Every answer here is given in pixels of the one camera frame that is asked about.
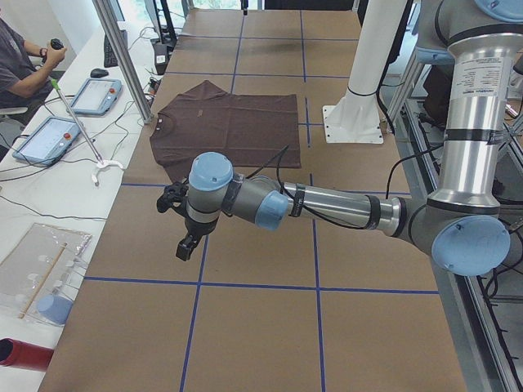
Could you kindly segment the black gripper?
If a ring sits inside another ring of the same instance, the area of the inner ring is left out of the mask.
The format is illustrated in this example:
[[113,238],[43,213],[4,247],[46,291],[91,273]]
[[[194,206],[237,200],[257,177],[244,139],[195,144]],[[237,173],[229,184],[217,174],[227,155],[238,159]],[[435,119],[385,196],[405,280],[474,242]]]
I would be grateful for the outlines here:
[[[166,186],[163,194],[157,200],[157,211],[165,213],[172,209],[177,214],[186,214],[187,192],[189,186],[181,182],[175,182]],[[199,234],[188,233],[178,244],[176,258],[188,261],[193,251],[197,248],[202,236]]]

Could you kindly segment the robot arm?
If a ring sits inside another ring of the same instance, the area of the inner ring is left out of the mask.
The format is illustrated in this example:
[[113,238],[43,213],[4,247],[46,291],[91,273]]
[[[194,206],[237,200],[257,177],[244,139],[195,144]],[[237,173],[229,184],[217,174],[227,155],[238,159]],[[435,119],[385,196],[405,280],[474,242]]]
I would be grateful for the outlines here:
[[492,194],[514,57],[522,47],[519,1],[425,1],[421,60],[447,51],[454,72],[439,182],[425,199],[351,194],[265,176],[247,178],[216,152],[200,154],[187,180],[166,187],[156,207],[185,220],[177,257],[188,260],[221,214],[274,230],[286,216],[347,229],[378,229],[413,244],[442,269],[477,276],[499,266],[511,235]]

